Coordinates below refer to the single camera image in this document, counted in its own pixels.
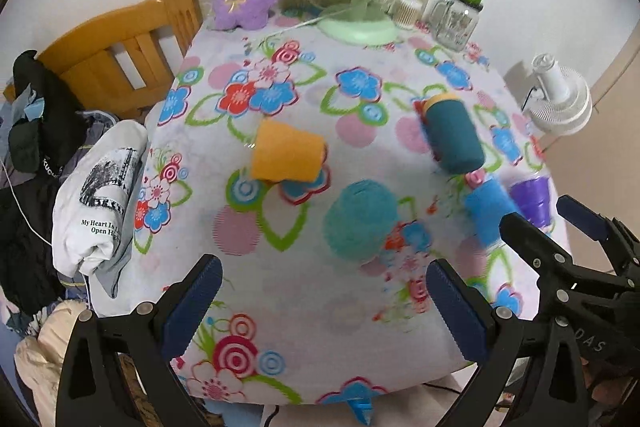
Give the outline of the blue plastic cup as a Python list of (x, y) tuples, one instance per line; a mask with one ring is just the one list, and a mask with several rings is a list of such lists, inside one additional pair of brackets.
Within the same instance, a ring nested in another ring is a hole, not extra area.
[(504, 216), (521, 212), (501, 183), (492, 178), (465, 196), (464, 208), (474, 225), (478, 243), (484, 248), (501, 241), (499, 225)]

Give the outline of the white standing fan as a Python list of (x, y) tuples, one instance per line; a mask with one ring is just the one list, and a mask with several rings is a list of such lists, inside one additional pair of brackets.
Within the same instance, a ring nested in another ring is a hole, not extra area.
[(562, 66), (550, 53), (533, 58), (536, 84), (522, 104), (535, 127), (554, 136), (572, 135), (590, 121), (593, 104), (587, 81), (576, 70)]

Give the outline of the glass jar mug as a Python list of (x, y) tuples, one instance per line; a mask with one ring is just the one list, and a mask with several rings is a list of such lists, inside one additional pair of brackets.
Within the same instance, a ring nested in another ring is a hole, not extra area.
[(427, 17), (435, 40), (447, 49), (461, 52), (469, 42), (480, 19), (483, 5), (461, 0), (439, 0)]

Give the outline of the floral tablecloth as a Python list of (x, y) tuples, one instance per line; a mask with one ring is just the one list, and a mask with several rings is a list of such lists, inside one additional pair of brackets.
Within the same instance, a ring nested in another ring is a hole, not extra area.
[(485, 154), (480, 179), (547, 172), (526, 118), (479, 46), (425, 27), (349, 46), (299, 12), (260, 31), (201, 29), (180, 67), (134, 195), (134, 240), (115, 297), (160, 298), (205, 254), (224, 281), (175, 361), (191, 395), (329, 404), (406, 389), (463, 359), (424, 282), (448, 260), (496, 307), (538, 308), (536, 273), (480, 243), (473, 180), (438, 165), (414, 103), (453, 93)]

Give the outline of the cotton swab container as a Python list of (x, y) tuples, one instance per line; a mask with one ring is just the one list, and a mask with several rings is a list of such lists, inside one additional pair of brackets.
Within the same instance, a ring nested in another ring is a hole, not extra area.
[(421, 0), (396, 0), (392, 20), (400, 28), (411, 29), (422, 18), (423, 11)]

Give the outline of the purple plastic cup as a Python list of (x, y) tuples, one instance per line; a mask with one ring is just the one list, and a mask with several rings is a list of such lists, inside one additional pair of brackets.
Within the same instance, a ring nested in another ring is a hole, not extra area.
[(551, 225), (551, 197), (548, 176), (513, 183), (509, 194), (524, 218), (537, 228)]

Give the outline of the white printed t-shirt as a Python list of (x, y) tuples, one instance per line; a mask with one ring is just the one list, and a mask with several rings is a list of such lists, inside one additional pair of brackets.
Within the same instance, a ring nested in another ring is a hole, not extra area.
[(134, 120), (111, 127), (81, 158), (56, 194), (52, 258), (66, 277), (93, 277), (110, 298), (118, 294), (131, 258), (134, 207), (148, 132)]

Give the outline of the teal beaded plastic cup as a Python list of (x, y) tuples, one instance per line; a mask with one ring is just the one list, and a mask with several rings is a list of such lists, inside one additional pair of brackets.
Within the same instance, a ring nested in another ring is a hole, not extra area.
[(361, 180), (341, 191), (323, 218), (322, 232), (336, 257), (368, 262), (399, 221), (396, 196), (383, 184)]

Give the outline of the black clothes pile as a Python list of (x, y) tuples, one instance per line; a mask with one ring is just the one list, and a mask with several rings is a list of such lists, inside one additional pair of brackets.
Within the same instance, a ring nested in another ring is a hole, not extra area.
[(15, 171), (26, 181), (1, 190), (1, 288), (18, 309), (34, 314), (64, 296), (53, 268), (53, 206), (66, 165), (84, 145), (88, 121), (66, 83), (28, 50), (13, 64), (15, 92), (25, 95), (9, 136)]

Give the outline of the wooden chair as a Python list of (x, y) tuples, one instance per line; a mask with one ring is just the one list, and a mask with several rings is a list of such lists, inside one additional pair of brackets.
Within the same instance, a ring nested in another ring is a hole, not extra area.
[(37, 58), (86, 109), (139, 120), (175, 78), (160, 34), (170, 31), (186, 55), (202, 23), (198, 0), (144, 0), (87, 20)]

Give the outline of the dark teal cup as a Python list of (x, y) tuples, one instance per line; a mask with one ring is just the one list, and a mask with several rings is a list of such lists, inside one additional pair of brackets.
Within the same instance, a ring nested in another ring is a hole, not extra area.
[(440, 167), (451, 174), (480, 169), (485, 153), (476, 128), (460, 98), (442, 93), (428, 98), (421, 118), (427, 142)]

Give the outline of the orange plastic cup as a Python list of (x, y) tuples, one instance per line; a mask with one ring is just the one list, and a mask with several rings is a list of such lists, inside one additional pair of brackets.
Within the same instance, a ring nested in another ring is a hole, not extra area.
[(312, 182), (326, 156), (321, 135), (264, 119), (257, 130), (250, 175), (257, 180)]

